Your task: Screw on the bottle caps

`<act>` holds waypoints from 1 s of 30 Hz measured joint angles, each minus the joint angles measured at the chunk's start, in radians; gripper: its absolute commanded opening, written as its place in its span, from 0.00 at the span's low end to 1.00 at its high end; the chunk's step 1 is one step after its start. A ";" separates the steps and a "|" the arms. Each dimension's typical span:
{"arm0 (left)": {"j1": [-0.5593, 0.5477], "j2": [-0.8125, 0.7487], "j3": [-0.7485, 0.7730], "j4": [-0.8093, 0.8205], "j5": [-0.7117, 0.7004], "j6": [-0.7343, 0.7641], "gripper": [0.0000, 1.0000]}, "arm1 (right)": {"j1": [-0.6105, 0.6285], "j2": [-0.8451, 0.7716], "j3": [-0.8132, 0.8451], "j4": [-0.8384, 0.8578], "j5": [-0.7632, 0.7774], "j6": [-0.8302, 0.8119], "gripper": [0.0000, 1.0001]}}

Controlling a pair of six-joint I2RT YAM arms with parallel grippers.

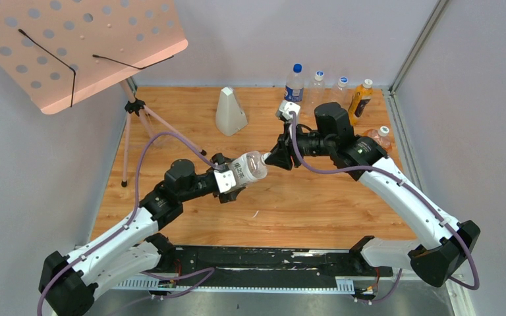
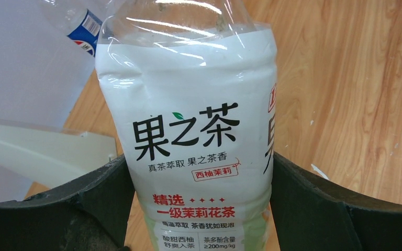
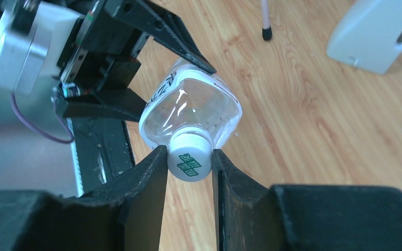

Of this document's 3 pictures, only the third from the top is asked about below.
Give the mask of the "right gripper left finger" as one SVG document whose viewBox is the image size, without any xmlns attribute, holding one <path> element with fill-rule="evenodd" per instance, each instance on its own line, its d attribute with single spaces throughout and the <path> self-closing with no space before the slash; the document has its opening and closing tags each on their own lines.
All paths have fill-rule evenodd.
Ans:
<svg viewBox="0 0 402 251">
<path fill-rule="evenodd" d="M 79 198 L 0 191 L 0 250 L 158 250 L 167 149 Z"/>
</svg>

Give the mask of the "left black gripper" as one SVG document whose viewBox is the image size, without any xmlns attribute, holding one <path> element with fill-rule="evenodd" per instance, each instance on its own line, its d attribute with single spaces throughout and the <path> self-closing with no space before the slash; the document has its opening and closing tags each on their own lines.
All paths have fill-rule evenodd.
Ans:
<svg viewBox="0 0 402 251">
<path fill-rule="evenodd" d="M 64 97 L 59 97 L 55 112 L 60 117 L 139 122 L 146 101 L 127 87 L 141 65 L 137 57 L 150 35 L 208 74 L 217 72 L 181 18 L 152 1 L 60 3 L 83 14 L 58 62 Z"/>
</svg>

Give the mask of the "white green label bottle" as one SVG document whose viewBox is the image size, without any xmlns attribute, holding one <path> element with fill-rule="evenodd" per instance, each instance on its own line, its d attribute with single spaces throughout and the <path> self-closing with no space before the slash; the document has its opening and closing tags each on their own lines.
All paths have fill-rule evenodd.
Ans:
<svg viewBox="0 0 402 251">
<path fill-rule="evenodd" d="M 147 102 L 139 131 L 153 149 L 167 145 L 177 130 L 195 126 L 207 131 L 220 149 L 241 117 L 241 104 L 222 78 L 179 58 Z"/>
</svg>

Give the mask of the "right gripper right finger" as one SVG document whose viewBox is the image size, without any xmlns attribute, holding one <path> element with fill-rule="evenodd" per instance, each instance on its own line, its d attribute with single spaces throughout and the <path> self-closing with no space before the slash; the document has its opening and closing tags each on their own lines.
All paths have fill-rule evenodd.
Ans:
<svg viewBox="0 0 402 251">
<path fill-rule="evenodd" d="M 402 250 L 402 191 L 273 185 L 212 155 L 218 250 Z"/>
</svg>

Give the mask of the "small white bottle cap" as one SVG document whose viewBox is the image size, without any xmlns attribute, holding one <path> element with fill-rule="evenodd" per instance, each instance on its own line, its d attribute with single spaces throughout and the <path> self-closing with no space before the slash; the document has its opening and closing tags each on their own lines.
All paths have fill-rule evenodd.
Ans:
<svg viewBox="0 0 402 251">
<path fill-rule="evenodd" d="M 212 152 L 210 142 L 199 134 L 177 135 L 169 143 L 167 154 L 169 171 L 182 181 L 201 181 L 211 171 Z"/>
</svg>

